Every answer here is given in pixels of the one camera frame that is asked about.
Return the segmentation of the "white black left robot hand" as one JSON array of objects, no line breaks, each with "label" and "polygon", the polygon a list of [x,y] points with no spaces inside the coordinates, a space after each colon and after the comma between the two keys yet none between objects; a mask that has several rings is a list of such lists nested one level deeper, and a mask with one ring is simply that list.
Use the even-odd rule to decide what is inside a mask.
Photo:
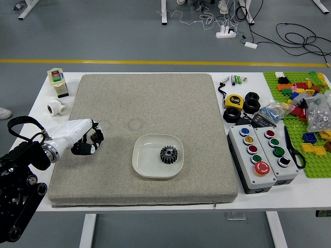
[{"label": "white black left robot hand", "polygon": [[99,123],[92,119],[78,119],[60,125],[43,146],[52,152],[54,161],[57,161],[66,149],[70,149],[74,155],[91,155],[103,140]]}]

